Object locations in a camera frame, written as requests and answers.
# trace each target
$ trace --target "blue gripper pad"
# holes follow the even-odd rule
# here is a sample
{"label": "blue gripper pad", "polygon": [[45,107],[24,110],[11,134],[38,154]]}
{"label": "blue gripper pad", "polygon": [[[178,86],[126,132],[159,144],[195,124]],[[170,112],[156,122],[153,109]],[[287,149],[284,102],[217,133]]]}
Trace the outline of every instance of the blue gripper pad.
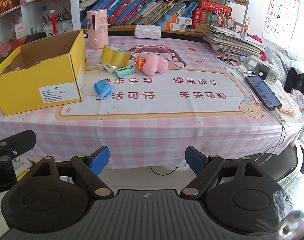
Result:
{"label": "blue gripper pad", "polygon": [[99,150],[91,154],[88,158],[91,159],[91,171],[98,176],[104,169],[104,167],[109,163],[110,150],[108,147],[102,146]]}
{"label": "blue gripper pad", "polygon": [[208,164],[207,157],[192,146],[187,147],[185,150],[185,161],[190,166],[195,175],[199,175],[199,173]]}

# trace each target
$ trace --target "cartoon dog print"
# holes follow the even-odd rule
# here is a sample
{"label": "cartoon dog print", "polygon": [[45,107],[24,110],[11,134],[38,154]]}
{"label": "cartoon dog print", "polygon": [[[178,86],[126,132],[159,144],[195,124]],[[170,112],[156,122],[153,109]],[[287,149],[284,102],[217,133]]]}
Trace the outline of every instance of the cartoon dog print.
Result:
{"label": "cartoon dog print", "polygon": [[239,109],[243,113],[253,118],[262,118],[263,116],[266,116],[265,111],[260,106],[253,103],[248,97],[245,97],[244,100],[239,104]]}
{"label": "cartoon dog print", "polygon": [[147,54],[154,54],[161,56],[166,59],[168,63],[168,67],[185,67],[186,63],[184,60],[182,60],[176,51],[172,49],[168,49],[166,46],[163,45],[135,45],[133,48],[128,50],[131,52],[131,56],[129,59],[129,65],[135,65],[135,61],[138,58],[138,55],[140,54],[141,58],[145,58]]}

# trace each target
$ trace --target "stack of papers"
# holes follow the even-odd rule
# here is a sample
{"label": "stack of papers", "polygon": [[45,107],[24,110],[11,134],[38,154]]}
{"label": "stack of papers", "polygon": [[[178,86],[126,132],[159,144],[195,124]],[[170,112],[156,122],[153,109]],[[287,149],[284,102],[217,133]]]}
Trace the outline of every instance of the stack of papers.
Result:
{"label": "stack of papers", "polygon": [[265,51],[266,46],[250,36],[223,27],[212,25],[207,27],[208,29],[204,31],[204,39],[221,54],[234,57],[254,55],[261,58],[260,52]]}

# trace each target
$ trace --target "packing tape roll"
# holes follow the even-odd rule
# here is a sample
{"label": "packing tape roll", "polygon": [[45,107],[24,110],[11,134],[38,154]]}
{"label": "packing tape roll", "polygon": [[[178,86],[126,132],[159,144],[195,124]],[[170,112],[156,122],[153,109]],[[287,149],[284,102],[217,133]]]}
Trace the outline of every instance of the packing tape roll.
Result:
{"label": "packing tape roll", "polygon": [[105,64],[116,66],[116,67],[125,67],[128,64],[131,53],[125,49],[118,47],[105,45],[100,57]]}

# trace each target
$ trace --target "alphabet poster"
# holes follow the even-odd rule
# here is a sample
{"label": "alphabet poster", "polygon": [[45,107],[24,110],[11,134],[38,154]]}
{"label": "alphabet poster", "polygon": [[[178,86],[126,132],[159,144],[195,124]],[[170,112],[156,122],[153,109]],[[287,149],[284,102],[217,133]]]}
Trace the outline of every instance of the alphabet poster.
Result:
{"label": "alphabet poster", "polygon": [[288,48],[295,28],[300,0],[270,0],[263,39]]}

